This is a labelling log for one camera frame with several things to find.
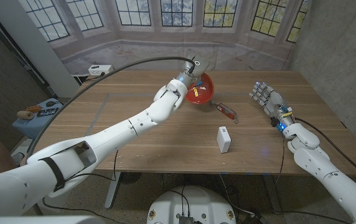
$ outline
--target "red object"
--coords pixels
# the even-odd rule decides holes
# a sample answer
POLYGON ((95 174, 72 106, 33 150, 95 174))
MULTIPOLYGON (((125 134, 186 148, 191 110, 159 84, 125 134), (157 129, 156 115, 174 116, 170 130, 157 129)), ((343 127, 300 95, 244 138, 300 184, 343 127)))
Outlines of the red object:
POLYGON ((211 78, 206 73, 203 73, 200 79, 203 83, 199 86, 196 86, 196 83, 191 84, 188 88, 188 94, 185 96, 187 100, 194 104, 207 103, 214 94, 214 84, 211 78))
POLYGON ((230 119, 235 119, 234 111, 232 111, 229 107, 223 105, 222 103, 217 105, 217 109, 221 111, 223 114, 225 114, 227 117, 229 117, 230 119))

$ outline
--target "white block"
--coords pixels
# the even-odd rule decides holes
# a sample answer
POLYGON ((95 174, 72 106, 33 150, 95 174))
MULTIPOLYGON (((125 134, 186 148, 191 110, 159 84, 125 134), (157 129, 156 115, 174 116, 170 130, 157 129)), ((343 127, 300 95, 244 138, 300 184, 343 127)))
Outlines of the white block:
POLYGON ((221 153, 228 152, 228 148, 230 145, 230 136, 228 134, 227 127, 222 126, 218 128, 217 143, 218 147, 221 150, 221 153))
POLYGON ((91 65, 91 67, 88 69, 90 72, 90 75, 92 76, 100 76, 102 72, 105 74, 113 71, 113 66, 111 65, 91 65))

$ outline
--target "wire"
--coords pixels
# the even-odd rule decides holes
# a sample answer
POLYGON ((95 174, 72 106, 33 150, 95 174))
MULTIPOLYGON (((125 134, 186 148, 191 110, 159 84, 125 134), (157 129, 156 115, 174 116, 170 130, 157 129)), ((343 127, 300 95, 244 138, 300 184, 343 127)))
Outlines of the wire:
POLYGON ((307 121, 301 119, 301 118, 296 118, 296 120, 301 121, 307 125, 309 125, 311 128, 315 129, 319 134, 321 134, 344 158, 346 158, 355 168, 356 168, 356 163, 354 163, 347 155, 344 154, 330 139, 327 137, 321 130, 317 129, 315 126, 312 124, 308 123, 307 121))
POLYGON ((104 73, 104 72, 102 72, 100 76, 95 77, 95 78, 90 78, 90 79, 88 79, 88 80, 85 80, 84 82, 88 82, 88 81, 91 81, 91 80, 96 80, 96 79, 99 79, 99 78, 101 78, 103 75, 105 75, 105 73, 104 73))
POLYGON ((86 86, 84 89, 82 89, 81 91, 79 91, 76 95, 74 95, 70 100, 68 100, 62 107, 59 108, 59 110, 56 111, 56 113, 50 117, 50 119, 44 124, 44 126, 42 127, 41 131, 38 133, 37 137, 35 137, 35 139, 31 142, 29 148, 27 149, 27 159, 33 155, 34 152, 34 148, 37 145, 37 143, 39 142, 41 136, 43 135, 43 133, 45 132, 45 130, 49 127, 49 125, 51 124, 51 122, 54 121, 54 119, 71 103, 73 102, 75 99, 77 99, 81 94, 83 94, 84 92, 86 92, 88 89, 90 89, 91 87, 93 87, 95 84, 97 84, 98 82, 126 69, 129 67, 132 67, 134 65, 139 65, 141 63, 146 63, 146 62, 154 62, 154 61, 160 61, 160 60, 184 60, 186 62, 190 62, 192 64, 192 68, 189 69, 189 73, 193 72, 193 69, 195 68, 195 62, 193 62, 191 59, 187 59, 184 57, 156 57, 156 58, 149 58, 149 59, 144 59, 144 60, 139 60, 137 62, 133 62, 133 63, 129 63, 127 65, 124 65, 120 68, 117 68, 116 70, 107 73, 106 75, 104 75, 103 77, 95 80, 94 82, 91 82, 88 86, 86 86))
POLYGON ((282 155, 282 164, 280 165, 280 171, 279 171, 278 178, 276 179, 275 186, 276 186, 276 184, 278 183, 278 180, 279 180, 279 178, 280 178, 280 175, 282 174, 282 168, 283 168, 283 161, 284 161, 284 135, 282 135, 282 137, 283 137, 283 155, 282 155))
POLYGON ((245 213, 248 213, 251 215, 251 217, 256 217, 256 215, 253 213, 253 212, 249 212, 247 210, 244 210, 244 209, 241 209, 239 207, 237 207, 236 205, 234 205, 230 199, 229 199, 229 194, 228 194, 228 191, 227 191, 227 186, 225 185, 225 182, 223 181, 223 178, 222 178, 222 175, 220 174, 220 177, 221 177, 221 180, 222 180, 222 184, 223 184, 223 188, 225 189, 225 193, 227 194, 227 198, 228 198, 228 201, 229 201, 229 204, 232 205, 232 207, 236 208, 237 210, 239 211, 242 211, 242 212, 245 212, 245 213))
MULTIPOLYGON (((266 197, 268 198, 270 209, 274 213, 277 213, 277 214, 280 214, 280 213, 299 213, 299 214, 305 214, 305 215, 313 215, 313 216, 317 216, 317 217, 321 217, 321 218, 327 218, 327 219, 330 219, 330 220, 334 220, 334 221, 337 221, 337 222, 350 224, 349 222, 346 222, 346 221, 343 221, 343 220, 339 220, 337 218, 332 218, 332 217, 328 217, 328 216, 320 215, 320 214, 316 214, 316 213, 311 213, 311 212, 283 211, 283 210, 282 211, 276 211, 275 209, 273 209, 271 197, 269 196, 269 192, 268 192, 268 189, 266 187, 266 183, 265 183, 264 178, 263 178, 263 183, 264 183, 264 188, 265 188, 265 191, 266 191, 266 197)), ((277 195, 277 198, 278 198, 279 206, 282 208, 282 205, 281 205, 281 202, 280 202, 280 198, 279 198, 279 194, 278 194, 278 190, 276 189, 276 186, 274 186, 274 189, 275 189, 275 192, 276 192, 276 195, 277 195)))
MULTIPOLYGON (((168 191, 177 193, 177 194, 181 195, 181 197, 183 197, 183 198, 186 200, 186 204, 188 205, 188 217, 189 217, 189 202, 188 202, 188 200, 186 199, 185 195, 183 195, 183 194, 181 194, 181 193, 179 193, 179 192, 176 192, 175 190, 168 190, 168 191)), ((183 204, 184 204, 184 203, 182 202, 182 216, 184 216, 184 206, 183 206, 183 204)))
POLYGON ((113 222, 116 222, 116 223, 120 223, 120 224, 125 224, 123 222, 119 222, 117 220, 114 220, 112 218, 109 218, 109 217, 106 217, 106 216, 103 216, 103 215, 100 215, 94 211, 91 211, 91 210, 88 210, 88 209, 84 209, 84 208, 65 208, 65 207, 56 207, 56 206, 52 206, 52 205, 48 205, 46 204, 45 202, 45 198, 42 198, 42 203, 46 206, 46 207, 49 207, 49 208, 54 208, 54 209, 61 209, 61 210, 67 210, 67 211, 83 211, 83 212, 89 212, 89 213, 92 213, 96 216, 99 216, 99 217, 102 217, 102 218, 105 218, 105 219, 108 219, 108 220, 111 220, 113 222))

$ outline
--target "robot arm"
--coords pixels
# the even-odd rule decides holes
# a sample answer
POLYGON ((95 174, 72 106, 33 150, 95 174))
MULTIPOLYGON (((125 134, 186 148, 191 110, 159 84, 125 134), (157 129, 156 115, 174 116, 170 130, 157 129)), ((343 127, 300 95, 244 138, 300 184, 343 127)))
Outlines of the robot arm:
POLYGON ((281 95, 272 87, 256 82, 250 96, 270 116, 272 126, 291 139, 288 148, 296 164, 319 180, 356 223, 356 183, 331 163, 319 147, 319 138, 296 123, 292 109, 285 106, 281 95))
POLYGON ((0 174, 0 216, 20 215, 43 197, 57 197, 74 188, 111 153, 164 122, 182 104, 187 88, 208 66, 192 55, 196 67, 184 65, 177 79, 162 87, 154 103, 137 115, 99 133, 48 146, 28 158, 27 165, 0 174))

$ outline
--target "white power strip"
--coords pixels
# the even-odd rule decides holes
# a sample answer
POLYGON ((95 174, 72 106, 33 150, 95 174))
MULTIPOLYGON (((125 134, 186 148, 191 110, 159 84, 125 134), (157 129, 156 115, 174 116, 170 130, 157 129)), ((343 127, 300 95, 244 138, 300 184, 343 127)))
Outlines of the white power strip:
POLYGON ((113 66, 111 65, 91 65, 91 67, 88 69, 90 72, 90 75, 92 76, 100 76, 102 72, 105 74, 113 71, 113 66))

